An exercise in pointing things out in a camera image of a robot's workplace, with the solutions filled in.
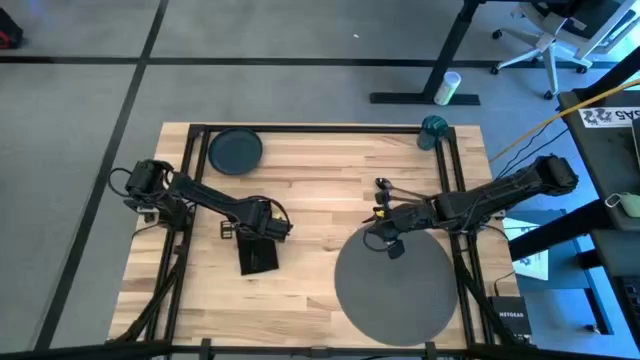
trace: sticker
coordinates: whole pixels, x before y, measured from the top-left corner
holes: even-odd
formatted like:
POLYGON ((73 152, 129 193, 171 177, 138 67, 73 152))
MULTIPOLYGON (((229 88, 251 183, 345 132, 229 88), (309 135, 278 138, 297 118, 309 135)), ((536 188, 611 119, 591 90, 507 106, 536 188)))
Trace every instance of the sticker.
POLYGON ((606 107, 579 109, 584 127, 631 127, 631 122, 640 119, 640 107, 606 107))

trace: gray round plate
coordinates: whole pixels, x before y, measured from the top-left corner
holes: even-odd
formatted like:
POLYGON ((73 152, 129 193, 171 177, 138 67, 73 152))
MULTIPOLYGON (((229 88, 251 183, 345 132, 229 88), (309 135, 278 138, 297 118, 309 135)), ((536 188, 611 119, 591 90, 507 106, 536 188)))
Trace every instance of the gray round plate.
MULTIPOLYGON (((335 286, 349 320, 372 339, 394 346, 431 340, 449 323, 458 293, 449 256, 426 231, 400 235, 406 252, 391 260, 362 243, 366 227, 349 238, 338 256, 335 286)), ((383 246, 375 235, 367 242, 383 246)))

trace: yellow cable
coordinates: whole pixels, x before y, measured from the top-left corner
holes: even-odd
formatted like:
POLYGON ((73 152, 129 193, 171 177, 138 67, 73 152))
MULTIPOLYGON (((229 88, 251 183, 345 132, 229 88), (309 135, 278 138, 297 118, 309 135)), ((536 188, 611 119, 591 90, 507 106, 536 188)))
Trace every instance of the yellow cable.
POLYGON ((557 119, 559 119, 559 118, 561 118, 561 117, 563 117, 563 116, 565 116, 565 115, 567 115, 569 113, 572 113, 572 112, 574 112, 574 111, 576 111, 578 109, 582 109, 583 107, 585 107, 587 105, 590 105, 590 104, 592 104, 592 103, 594 103, 594 102, 596 102, 596 101, 598 101, 600 99, 606 98, 609 95, 613 95, 613 94, 615 94, 615 93, 617 93, 619 91, 622 91, 622 90, 624 90, 624 89, 626 89, 628 87, 635 86, 635 85, 640 85, 640 79, 633 80, 633 81, 630 81, 630 82, 628 82, 626 84, 622 84, 622 85, 620 85, 620 86, 618 86, 616 88, 613 88, 611 90, 607 90, 607 91, 603 92, 600 95, 596 95, 596 96, 592 97, 591 99, 585 100, 585 101, 581 102, 578 105, 572 106, 572 107, 568 108, 567 110, 564 110, 564 111, 561 111, 561 112, 557 113, 556 115, 552 116, 551 118, 541 122, 535 128, 529 130, 526 134, 522 135, 518 140, 516 140, 513 143, 511 143, 511 145, 509 145, 506 148, 504 148, 504 150, 500 151, 498 153, 498 155, 496 155, 493 158, 491 158, 489 160, 489 162, 493 162, 494 160, 496 160, 500 156, 504 155, 507 151, 513 149, 514 146, 518 145, 522 140, 524 140, 524 139, 528 138, 529 136, 533 135, 536 131, 538 131, 543 126, 545 126, 545 125, 547 125, 547 124, 549 124, 549 123, 551 123, 551 122, 553 122, 553 121, 555 121, 555 120, 557 120, 557 119))

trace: gray floor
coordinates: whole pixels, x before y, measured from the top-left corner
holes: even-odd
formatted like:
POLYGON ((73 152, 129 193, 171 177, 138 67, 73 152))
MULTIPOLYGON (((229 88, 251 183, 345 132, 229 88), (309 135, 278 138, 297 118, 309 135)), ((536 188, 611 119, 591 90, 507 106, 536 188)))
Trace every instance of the gray floor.
MULTIPOLYGON (((138 56, 157 5, 158 0, 4 0, 2 6, 30 41, 0 56, 138 56)), ((433 59, 446 36, 442 29, 460 6, 459 1, 419 0, 403 6, 390 0, 172 0, 152 56, 433 59)), ((497 24, 517 25, 508 17, 512 7, 481 6, 457 59, 497 60, 521 50, 513 39, 489 36, 497 24)), ((616 49, 610 58, 629 49, 616 49)), ((33 344, 133 70, 129 65, 0 65, 0 161, 7 169, 0 198, 13 205, 0 223, 5 234, 0 352, 33 344)), ((492 155, 555 113, 557 102, 540 97, 548 87, 544 70, 506 69, 498 76, 488 69, 455 70, 463 78, 459 92, 479 93, 483 106, 368 103, 372 91, 418 91, 427 68, 147 66, 115 165, 131 167, 151 156, 165 121, 418 124, 439 114, 450 124, 481 125, 492 155)), ((589 85, 604 72, 560 70, 561 89, 589 85)), ((534 146, 563 128, 553 124, 534 146)), ((572 210, 593 199, 571 137, 564 135, 545 149, 549 152, 570 159, 581 176, 579 189, 562 198, 536 197, 519 207, 572 210)), ((514 154, 492 164, 494 175, 514 154)), ((105 338, 135 220, 119 198, 105 193, 55 346, 105 338)), ((576 321, 591 320, 587 314, 576 321)), ((572 339, 581 336, 582 348, 591 352, 638 356, 624 323, 617 323, 621 337, 606 338, 609 346, 602 345, 602 337, 576 335, 573 325, 565 325, 554 325, 556 335, 541 336, 538 344, 576 351, 572 339)))

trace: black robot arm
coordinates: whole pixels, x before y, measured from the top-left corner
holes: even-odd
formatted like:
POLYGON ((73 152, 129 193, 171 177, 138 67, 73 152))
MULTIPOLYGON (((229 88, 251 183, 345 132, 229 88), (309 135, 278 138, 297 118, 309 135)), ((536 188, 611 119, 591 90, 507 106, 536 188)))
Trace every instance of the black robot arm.
POLYGON ((129 195, 125 200, 127 206, 134 211, 157 208, 159 221, 176 230, 182 230, 189 221, 183 200, 226 216, 236 231, 254 235, 247 238, 284 241, 292 228, 286 211, 277 201, 264 196, 235 199, 193 181, 187 174, 173 172, 173 167, 164 161, 139 161, 125 190, 129 195), (274 217, 272 204, 280 209, 284 220, 274 217))
POLYGON ((374 221, 367 232, 380 237, 389 257, 404 253, 401 233, 420 229, 445 229, 462 232, 477 227, 489 217, 513 207, 537 194, 559 196, 576 188, 578 177, 564 158, 540 156, 528 167, 466 192, 423 196, 419 201, 389 207, 393 188, 386 179, 376 180, 381 191, 376 194, 380 207, 374 208, 374 221))

